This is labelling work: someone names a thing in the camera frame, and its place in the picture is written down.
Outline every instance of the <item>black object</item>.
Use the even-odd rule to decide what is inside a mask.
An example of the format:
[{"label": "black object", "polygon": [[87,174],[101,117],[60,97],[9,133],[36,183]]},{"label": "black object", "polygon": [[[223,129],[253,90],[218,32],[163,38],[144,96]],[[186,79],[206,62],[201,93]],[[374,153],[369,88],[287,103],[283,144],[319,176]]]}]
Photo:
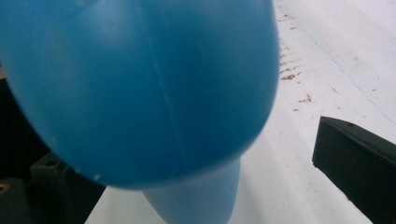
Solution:
[{"label": "black object", "polygon": [[363,128],[322,117],[313,163],[374,223],[396,223],[396,146]]},{"label": "black object", "polygon": [[0,223],[82,224],[104,190],[50,153],[0,79]]}]

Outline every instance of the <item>white floor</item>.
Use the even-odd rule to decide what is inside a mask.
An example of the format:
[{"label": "white floor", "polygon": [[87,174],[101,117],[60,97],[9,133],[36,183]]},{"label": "white floor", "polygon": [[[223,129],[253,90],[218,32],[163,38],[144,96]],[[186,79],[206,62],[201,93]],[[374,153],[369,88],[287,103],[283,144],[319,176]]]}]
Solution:
[{"label": "white floor", "polygon": [[[243,156],[230,224],[371,223],[312,165],[320,116],[396,143],[396,1],[274,0],[276,103]],[[163,224],[140,192],[107,188],[89,224]]]}]

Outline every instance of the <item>blue plastic object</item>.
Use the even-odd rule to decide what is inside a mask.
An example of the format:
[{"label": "blue plastic object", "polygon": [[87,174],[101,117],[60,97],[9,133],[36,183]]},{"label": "blue plastic object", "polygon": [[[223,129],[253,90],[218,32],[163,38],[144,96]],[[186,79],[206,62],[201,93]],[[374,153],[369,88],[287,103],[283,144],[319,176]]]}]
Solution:
[{"label": "blue plastic object", "polygon": [[226,224],[233,213],[240,160],[171,187],[143,190],[169,224]]},{"label": "blue plastic object", "polygon": [[22,111],[99,183],[144,189],[215,170],[270,113],[270,0],[2,0],[0,15],[0,57]]}]

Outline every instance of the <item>black plastic bracket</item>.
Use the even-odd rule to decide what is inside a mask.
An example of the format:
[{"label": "black plastic bracket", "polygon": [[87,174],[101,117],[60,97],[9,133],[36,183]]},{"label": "black plastic bracket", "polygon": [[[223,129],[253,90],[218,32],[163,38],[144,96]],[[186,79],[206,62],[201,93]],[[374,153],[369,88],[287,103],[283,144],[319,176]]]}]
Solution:
[{"label": "black plastic bracket", "polygon": [[396,224],[396,146],[340,119],[321,117],[313,163],[374,223]]}]

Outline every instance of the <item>blue plastic container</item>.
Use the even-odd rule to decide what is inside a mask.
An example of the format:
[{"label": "blue plastic container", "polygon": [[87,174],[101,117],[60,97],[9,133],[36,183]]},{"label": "blue plastic container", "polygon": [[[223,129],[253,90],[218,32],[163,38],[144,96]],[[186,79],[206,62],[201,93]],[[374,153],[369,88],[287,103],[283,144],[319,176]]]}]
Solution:
[{"label": "blue plastic container", "polygon": [[0,15],[22,111],[98,183],[145,189],[218,169],[270,113],[270,0],[2,0]]}]

